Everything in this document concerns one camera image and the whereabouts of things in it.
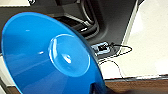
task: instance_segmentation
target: black cable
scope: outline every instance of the black cable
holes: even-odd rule
[[[121,53],[121,51],[120,51],[119,54],[117,54],[116,49],[115,49],[115,46],[119,46],[119,47],[123,47],[123,48],[129,48],[130,50],[127,51],[127,52],[124,52],[124,53]],[[112,42],[110,45],[102,45],[102,46],[100,46],[101,49],[106,49],[107,47],[111,47],[111,48],[114,50],[114,53],[116,53],[115,55],[113,55],[113,56],[111,56],[111,57],[109,57],[109,58],[119,57],[119,56],[121,56],[121,55],[127,54],[127,53],[129,53],[129,52],[132,51],[132,48],[129,47],[129,46],[120,45],[120,44],[115,44],[115,43],[113,43],[113,42]],[[113,62],[113,63],[118,67],[121,78],[124,79],[124,77],[123,77],[122,74],[121,74],[121,69],[120,69],[119,65],[118,65],[116,62],[114,62],[114,61],[112,61],[112,60],[107,60],[107,59],[102,59],[102,60],[100,60],[99,62],[101,62],[101,63],[100,63],[99,65],[102,65],[103,63],[105,63],[105,62],[107,62],[107,61]]]
[[[127,51],[127,52],[124,52],[124,53],[119,53],[119,54],[117,54],[117,53],[116,53],[115,46],[119,46],[119,47],[123,47],[123,48],[129,48],[130,50]],[[129,53],[129,52],[132,51],[132,48],[129,47],[129,46],[120,45],[120,44],[115,44],[115,43],[113,43],[113,42],[112,42],[110,45],[102,45],[102,46],[101,46],[101,49],[105,49],[105,48],[107,48],[107,47],[111,47],[111,48],[114,50],[114,53],[116,53],[116,54],[113,55],[113,56],[107,57],[107,59],[108,59],[108,58],[119,57],[119,56],[121,56],[121,55],[127,54],[127,53]]]
[[[124,79],[124,77],[123,77],[122,74],[121,74],[121,69],[120,69],[119,65],[118,65],[116,62],[114,62],[114,61],[112,61],[112,60],[106,60],[106,61],[101,62],[100,65],[102,65],[103,63],[105,63],[105,62],[107,62],[107,61],[109,61],[109,62],[113,62],[113,63],[118,67],[120,76],[121,76],[121,78]]]

